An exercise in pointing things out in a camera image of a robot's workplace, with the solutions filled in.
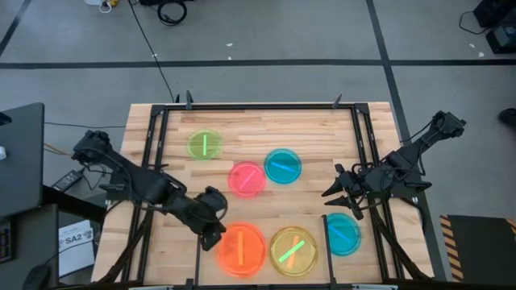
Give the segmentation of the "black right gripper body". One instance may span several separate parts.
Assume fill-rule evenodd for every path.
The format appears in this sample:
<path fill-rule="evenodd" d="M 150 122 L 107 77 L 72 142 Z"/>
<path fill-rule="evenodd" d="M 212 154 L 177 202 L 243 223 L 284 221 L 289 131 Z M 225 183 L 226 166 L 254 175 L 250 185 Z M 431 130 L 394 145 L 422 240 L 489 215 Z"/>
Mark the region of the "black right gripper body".
<path fill-rule="evenodd" d="M 359 173 L 347 171 L 351 184 L 347 192 L 352 197 L 368 194 L 375 198 L 384 198 L 387 188 L 387 166 L 385 164 L 374 168 L 368 167 Z"/>

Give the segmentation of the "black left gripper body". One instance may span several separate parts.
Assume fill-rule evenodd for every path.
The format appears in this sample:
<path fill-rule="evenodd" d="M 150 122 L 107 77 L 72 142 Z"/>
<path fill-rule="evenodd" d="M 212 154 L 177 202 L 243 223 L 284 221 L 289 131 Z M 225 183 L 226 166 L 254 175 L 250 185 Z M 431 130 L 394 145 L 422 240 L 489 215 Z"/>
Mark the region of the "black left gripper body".
<path fill-rule="evenodd" d="M 194 199 L 197 202 L 193 215 L 203 222 L 202 232 L 212 234 L 225 233 L 226 227 L 221 220 L 228 210 L 226 197 L 216 188 L 207 186 L 203 193 L 199 193 Z"/>

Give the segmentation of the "translucent teal plastic plate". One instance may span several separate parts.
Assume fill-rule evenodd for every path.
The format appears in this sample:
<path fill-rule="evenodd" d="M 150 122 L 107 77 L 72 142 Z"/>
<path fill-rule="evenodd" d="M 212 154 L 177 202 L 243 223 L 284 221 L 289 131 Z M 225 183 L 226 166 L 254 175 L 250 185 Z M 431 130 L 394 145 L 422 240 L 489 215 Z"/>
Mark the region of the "translucent teal plastic plate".
<path fill-rule="evenodd" d="M 264 171 L 277 184 L 291 184 L 302 174 L 302 161 L 288 148 L 274 149 L 265 157 Z"/>
<path fill-rule="evenodd" d="M 358 251 L 361 245 L 360 227 L 345 213 L 330 213 L 327 216 L 330 250 L 333 255 L 349 256 Z"/>

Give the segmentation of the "white sheet marked SA2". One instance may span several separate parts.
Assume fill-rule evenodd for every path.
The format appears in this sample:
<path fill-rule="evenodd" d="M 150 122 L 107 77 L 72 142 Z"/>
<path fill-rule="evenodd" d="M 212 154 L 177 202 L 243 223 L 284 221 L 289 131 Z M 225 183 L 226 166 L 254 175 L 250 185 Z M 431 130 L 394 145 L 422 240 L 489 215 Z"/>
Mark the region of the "white sheet marked SA2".
<path fill-rule="evenodd" d="M 59 277 L 94 264 L 94 230 L 90 221 L 59 229 Z"/>

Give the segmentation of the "black platform with hazard stripes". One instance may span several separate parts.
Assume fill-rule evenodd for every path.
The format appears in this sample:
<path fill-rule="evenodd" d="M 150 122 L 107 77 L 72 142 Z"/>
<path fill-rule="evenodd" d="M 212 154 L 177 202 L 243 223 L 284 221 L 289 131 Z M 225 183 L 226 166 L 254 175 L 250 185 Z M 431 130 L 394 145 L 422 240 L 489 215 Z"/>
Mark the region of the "black platform with hazard stripes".
<path fill-rule="evenodd" d="M 516 222 L 460 215 L 439 221 L 453 281 L 516 286 Z"/>

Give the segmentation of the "black power adapter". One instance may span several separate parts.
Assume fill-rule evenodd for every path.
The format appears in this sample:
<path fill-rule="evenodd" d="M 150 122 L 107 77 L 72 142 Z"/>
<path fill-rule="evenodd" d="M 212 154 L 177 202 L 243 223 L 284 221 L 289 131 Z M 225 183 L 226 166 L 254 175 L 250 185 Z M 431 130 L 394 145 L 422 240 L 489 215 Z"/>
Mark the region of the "black power adapter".
<path fill-rule="evenodd" d="M 52 188 L 65 193 L 67 190 L 72 188 L 78 181 L 83 178 L 83 173 L 81 171 L 72 170 L 68 172 L 66 175 L 61 177 L 57 182 L 52 185 Z"/>

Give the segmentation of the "person's shoe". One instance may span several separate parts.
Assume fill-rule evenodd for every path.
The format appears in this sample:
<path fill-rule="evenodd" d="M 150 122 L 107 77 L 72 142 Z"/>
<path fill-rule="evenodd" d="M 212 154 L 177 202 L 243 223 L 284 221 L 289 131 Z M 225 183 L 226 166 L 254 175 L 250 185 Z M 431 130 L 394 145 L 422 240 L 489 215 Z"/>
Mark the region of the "person's shoe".
<path fill-rule="evenodd" d="M 516 127 L 516 109 L 508 108 L 498 114 L 498 120 L 507 126 Z"/>

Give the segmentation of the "dark rounded object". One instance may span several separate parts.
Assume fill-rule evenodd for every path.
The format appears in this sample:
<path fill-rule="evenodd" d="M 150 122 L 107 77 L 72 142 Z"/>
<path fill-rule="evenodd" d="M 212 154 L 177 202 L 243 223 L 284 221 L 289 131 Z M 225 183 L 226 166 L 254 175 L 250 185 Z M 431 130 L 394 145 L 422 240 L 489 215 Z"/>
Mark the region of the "dark rounded object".
<path fill-rule="evenodd" d="M 34 266 L 23 281 L 22 290 L 44 290 L 51 282 L 52 268 L 47 264 Z"/>

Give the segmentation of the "dark grey cabinet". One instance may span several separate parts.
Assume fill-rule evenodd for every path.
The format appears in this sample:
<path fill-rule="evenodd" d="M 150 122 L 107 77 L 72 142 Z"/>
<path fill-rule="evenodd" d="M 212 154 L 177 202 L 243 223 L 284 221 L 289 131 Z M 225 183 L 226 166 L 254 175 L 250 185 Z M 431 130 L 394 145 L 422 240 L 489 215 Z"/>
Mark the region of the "dark grey cabinet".
<path fill-rule="evenodd" d="M 45 264 L 50 269 L 48 285 L 59 283 L 58 208 L 46 205 L 9 217 L 14 232 L 14 258 L 0 263 L 0 290 L 22 290 L 33 267 Z"/>

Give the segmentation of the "dark grey desk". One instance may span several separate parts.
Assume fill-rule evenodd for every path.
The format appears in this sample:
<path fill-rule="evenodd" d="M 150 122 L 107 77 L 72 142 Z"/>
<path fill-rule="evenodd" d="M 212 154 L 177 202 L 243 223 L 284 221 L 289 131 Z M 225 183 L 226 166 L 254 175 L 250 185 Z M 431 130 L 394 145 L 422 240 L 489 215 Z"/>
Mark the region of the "dark grey desk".
<path fill-rule="evenodd" d="M 0 125 L 0 218 L 37 208 L 43 195 L 44 104 L 37 102 L 4 112 Z"/>

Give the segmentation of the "black equipment case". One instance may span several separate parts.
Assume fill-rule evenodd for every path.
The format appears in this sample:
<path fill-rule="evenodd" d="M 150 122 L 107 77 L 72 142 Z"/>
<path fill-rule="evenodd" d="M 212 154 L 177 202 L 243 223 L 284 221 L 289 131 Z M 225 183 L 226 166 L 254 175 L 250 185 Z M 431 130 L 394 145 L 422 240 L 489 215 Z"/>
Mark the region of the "black equipment case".
<path fill-rule="evenodd" d="M 486 35 L 494 54 L 516 53 L 516 25 L 502 24 Z"/>
<path fill-rule="evenodd" d="M 481 0 L 473 10 L 480 27 L 493 27 L 498 24 L 513 8 L 516 0 Z"/>

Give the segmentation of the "black panel with buttons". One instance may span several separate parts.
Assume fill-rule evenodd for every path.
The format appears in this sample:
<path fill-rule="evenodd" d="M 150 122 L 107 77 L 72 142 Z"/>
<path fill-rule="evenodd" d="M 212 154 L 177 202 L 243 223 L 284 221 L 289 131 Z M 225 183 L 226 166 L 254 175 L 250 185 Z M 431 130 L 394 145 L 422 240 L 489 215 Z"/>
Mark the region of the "black panel with buttons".
<path fill-rule="evenodd" d="M 9 219 L 0 219 L 0 264 L 15 257 L 15 241 L 12 223 Z"/>

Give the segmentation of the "black metal table frame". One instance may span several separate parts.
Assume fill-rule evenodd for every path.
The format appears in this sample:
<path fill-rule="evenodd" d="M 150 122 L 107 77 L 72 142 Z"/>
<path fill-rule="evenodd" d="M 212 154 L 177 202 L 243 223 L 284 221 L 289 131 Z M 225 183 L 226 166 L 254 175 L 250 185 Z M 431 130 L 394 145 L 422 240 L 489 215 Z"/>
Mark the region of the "black metal table frame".
<path fill-rule="evenodd" d="M 189 137 L 202 129 L 216 131 L 222 146 L 213 159 L 195 159 Z M 157 104 L 131 106 L 121 153 L 136 164 L 162 164 L 186 185 L 192 197 L 212 186 L 227 195 L 223 224 L 260 218 L 322 218 L 334 212 L 323 192 L 332 184 L 335 165 L 350 168 L 399 148 L 397 128 L 387 102 L 194 103 L 172 104 L 163 112 Z M 230 193 L 227 175 L 244 161 L 258 164 L 273 149 L 288 148 L 302 160 L 302 174 L 290 185 L 268 182 L 251 199 Z M 327 253 L 331 280 L 344 288 L 408 278 L 386 241 L 377 241 L 372 220 L 360 221 L 362 243 L 351 256 Z M 197 236 L 174 216 L 156 213 L 152 228 L 135 248 L 121 280 L 146 286 L 196 285 L 198 259 L 204 251 Z"/>

